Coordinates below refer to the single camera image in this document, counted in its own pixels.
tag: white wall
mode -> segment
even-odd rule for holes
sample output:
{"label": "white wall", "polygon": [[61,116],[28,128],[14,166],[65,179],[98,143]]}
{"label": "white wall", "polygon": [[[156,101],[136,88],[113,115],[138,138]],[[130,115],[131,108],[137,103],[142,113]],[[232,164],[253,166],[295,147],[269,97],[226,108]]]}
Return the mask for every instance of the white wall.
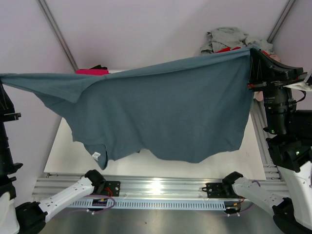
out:
{"label": "white wall", "polygon": [[[274,50],[284,64],[303,67],[306,72],[312,68],[311,0],[299,0],[295,4],[274,41]],[[293,96],[300,99],[302,93],[293,91]],[[312,109],[312,92],[297,106],[298,109]]]}
{"label": "white wall", "polygon": [[194,56],[206,32],[266,39],[287,0],[47,0],[79,68],[126,70]]}
{"label": "white wall", "polygon": [[[35,0],[0,3],[0,73],[71,73]],[[5,87],[22,117],[5,124],[14,162],[24,166],[16,173],[17,204],[30,199],[43,172],[60,118],[33,94]]]}

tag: metal extrusion frame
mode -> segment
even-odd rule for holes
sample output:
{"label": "metal extrusion frame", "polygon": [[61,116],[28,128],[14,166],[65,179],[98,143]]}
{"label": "metal extrusion frame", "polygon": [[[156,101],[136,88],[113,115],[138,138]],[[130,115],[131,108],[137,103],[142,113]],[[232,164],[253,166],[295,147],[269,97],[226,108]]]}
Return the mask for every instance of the metal extrusion frame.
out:
{"label": "metal extrusion frame", "polygon": [[[260,149],[265,181],[260,181],[261,187],[282,196],[289,196],[286,183],[281,180],[277,167],[273,165],[268,155],[265,132],[265,118],[262,103],[254,101],[251,114],[255,133]],[[59,193],[63,189],[77,182],[82,175],[44,174],[38,178],[32,197],[33,200],[41,199]],[[183,178],[156,178],[156,177],[131,177],[131,176],[105,176],[106,180],[121,182],[119,197],[116,197],[119,209],[176,209],[176,210],[201,210],[205,205],[206,210],[215,210],[213,205],[217,202],[222,210],[225,201],[231,199],[208,199],[207,194],[201,190],[208,182],[221,182],[221,179],[183,179]],[[88,208],[88,203],[81,199],[72,207]]]}
{"label": "metal extrusion frame", "polygon": [[279,30],[281,29],[281,27],[283,26],[283,24],[285,23],[288,15],[290,14],[291,10],[293,9],[294,5],[298,2],[298,0],[288,0],[288,2],[286,3],[284,10],[282,11],[280,17],[278,18],[274,28],[272,29],[267,41],[268,43],[273,43],[276,35],[278,34]]}

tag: metal pole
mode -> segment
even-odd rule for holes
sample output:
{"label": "metal pole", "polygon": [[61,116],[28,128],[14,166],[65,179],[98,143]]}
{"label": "metal pole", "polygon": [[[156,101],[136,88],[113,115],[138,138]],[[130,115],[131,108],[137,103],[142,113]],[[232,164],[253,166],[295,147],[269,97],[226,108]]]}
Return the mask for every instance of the metal pole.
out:
{"label": "metal pole", "polygon": [[43,14],[45,15],[46,19],[48,20],[49,25],[51,26],[55,36],[57,37],[57,40],[59,41],[63,52],[65,53],[65,55],[67,56],[72,68],[74,69],[74,71],[78,70],[78,66],[75,62],[74,57],[72,56],[72,53],[70,52],[68,45],[49,9],[48,4],[46,3],[45,0],[37,0]]}
{"label": "metal pole", "polygon": [[291,9],[293,8],[294,4],[297,2],[297,0],[289,0],[288,3],[286,4],[282,14],[280,15],[276,25],[274,26],[273,30],[271,31],[267,41],[268,43],[273,43],[278,31],[284,24],[287,16],[289,15]]}

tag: white table surface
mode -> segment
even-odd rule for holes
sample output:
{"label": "white table surface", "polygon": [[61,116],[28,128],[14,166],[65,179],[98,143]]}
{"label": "white table surface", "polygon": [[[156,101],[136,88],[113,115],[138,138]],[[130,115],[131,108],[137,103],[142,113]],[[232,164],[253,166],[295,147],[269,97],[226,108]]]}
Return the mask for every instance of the white table surface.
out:
{"label": "white table surface", "polygon": [[238,171],[248,179],[266,179],[250,115],[242,145],[237,151],[219,153],[200,163],[188,163],[161,160],[150,151],[141,150],[140,153],[117,161],[109,160],[107,168],[103,171],[82,143],[73,142],[71,129],[66,120],[62,119],[44,171],[84,174],[91,169],[112,176],[173,178],[223,178],[233,171]]}

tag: metal floor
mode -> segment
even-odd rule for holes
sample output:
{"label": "metal floor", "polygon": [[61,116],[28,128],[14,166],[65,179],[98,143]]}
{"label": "metal floor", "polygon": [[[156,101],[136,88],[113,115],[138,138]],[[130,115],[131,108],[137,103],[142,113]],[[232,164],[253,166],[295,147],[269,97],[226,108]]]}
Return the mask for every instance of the metal floor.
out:
{"label": "metal floor", "polygon": [[123,210],[102,214],[66,209],[41,234],[282,234],[257,206],[240,217],[221,211]]}

